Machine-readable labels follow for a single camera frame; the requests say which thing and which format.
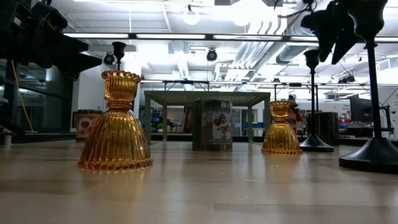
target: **black lamp base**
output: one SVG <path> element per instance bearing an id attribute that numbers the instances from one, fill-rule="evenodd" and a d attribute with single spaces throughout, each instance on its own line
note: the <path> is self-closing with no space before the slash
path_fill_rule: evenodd
<path id="1" fill-rule="evenodd" d="M 300 144 L 304 152 L 333 152 L 335 149 L 324 143 L 316 134 L 311 134 Z"/>
<path id="2" fill-rule="evenodd" d="M 338 162 L 345 168 L 398 174 L 398 148 L 388 139 L 373 138 L 357 151 L 341 156 Z"/>

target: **table surface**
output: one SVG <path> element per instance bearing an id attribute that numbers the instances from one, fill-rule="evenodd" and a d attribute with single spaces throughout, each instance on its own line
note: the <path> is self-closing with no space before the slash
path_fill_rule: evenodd
<path id="1" fill-rule="evenodd" d="M 83 143 L 18 144 L 0 153 L 2 223 L 398 223 L 398 177 L 340 168 L 339 155 L 264 156 L 260 145 L 192 152 L 150 146 L 154 165 L 79 170 Z"/>

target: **person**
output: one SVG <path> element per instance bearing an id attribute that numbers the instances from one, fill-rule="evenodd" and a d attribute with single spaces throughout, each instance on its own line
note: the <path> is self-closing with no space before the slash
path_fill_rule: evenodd
<path id="1" fill-rule="evenodd" d="M 289 95 L 289 102 L 291 102 L 289 113 L 286 118 L 286 122 L 290 124 L 293 128 L 294 132 L 297 133 L 297 122 L 301 122 L 303 120 L 303 116 L 299 113 L 298 104 L 296 104 L 296 99 Z"/>

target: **computer monitor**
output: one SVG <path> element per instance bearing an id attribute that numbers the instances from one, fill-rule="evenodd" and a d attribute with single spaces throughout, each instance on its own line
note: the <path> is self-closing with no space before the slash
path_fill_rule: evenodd
<path id="1" fill-rule="evenodd" d="M 349 98 L 351 121 L 373 122 L 372 101 L 360 98 Z"/>

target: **amber glass candle holder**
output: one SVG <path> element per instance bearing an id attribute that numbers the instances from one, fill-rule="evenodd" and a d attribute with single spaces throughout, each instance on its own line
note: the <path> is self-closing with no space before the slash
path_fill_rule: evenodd
<path id="1" fill-rule="evenodd" d="M 152 159 L 144 130 L 131 111 L 139 75 L 124 71 L 103 72 L 109 109 L 94 125 L 81 153 L 82 169 L 119 170 L 150 166 Z"/>
<path id="2" fill-rule="evenodd" d="M 300 149 L 299 139 L 292 127 L 286 122 L 290 102 L 285 100 L 273 101 L 269 103 L 269 106 L 275 123 L 271 124 L 266 133 L 261 152 L 300 154 L 302 150 Z"/>

